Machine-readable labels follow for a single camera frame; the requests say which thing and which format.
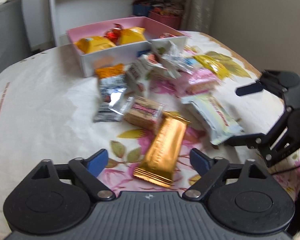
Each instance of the table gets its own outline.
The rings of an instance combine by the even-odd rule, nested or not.
[[[223,81],[214,96],[238,120],[246,133],[266,133],[282,114],[282,102],[267,91],[245,97],[235,88],[253,82],[259,72],[229,48],[196,32],[189,36],[185,55],[215,51],[230,56],[233,76]],[[175,172],[172,190],[180,193],[199,179],[189,161],[196,147],[210,157],[221,156],[233,163],[254,158],[256,150],[246,147],[213,148],[205,131],[174,96],[167,81],[154,80],[150,99],[178,111],[193,121],[188,127]],[[67,163],[75,157],[87,158],[101,148],[109,151],[108,168],[98,177],[116,194],[121,190],[167,190],[132,177],[154,135],[126,122],[93,123],[99,105],[97,79],[82,78],[69,45],[50,49],[18,62],[0,74],[0,236],[9,228],[2,213],[8,194],[41,159]],[[300,150],[270,169],[281,171],[300,164]],[[295,199],[300,190],[300,168],[276,175],[277,181]]]

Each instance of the blue basket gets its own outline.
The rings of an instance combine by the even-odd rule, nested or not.
[[[146,16],[148,17],[149,11],[151,10],[151,6],[142,5],[142,4],[134,4],[133,5],[133,15],[136,16]]]

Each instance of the white wall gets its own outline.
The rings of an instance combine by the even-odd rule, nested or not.
[[[216,0],[210,35],[259,70],[300,74],[300,0]]]
[[[23,16],[32,48],[51,41],[49,0],[22,0]]]

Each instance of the white logo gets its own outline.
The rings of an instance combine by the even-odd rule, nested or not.
[[[145,198],[150,200],[150,199],[154,198],[154,196],[149,193],[148,195],[145,196]]]

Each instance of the gray wall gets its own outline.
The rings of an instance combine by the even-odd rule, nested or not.
[[[300,74],[300,0],[216,0],[210,35],[258,70]]]

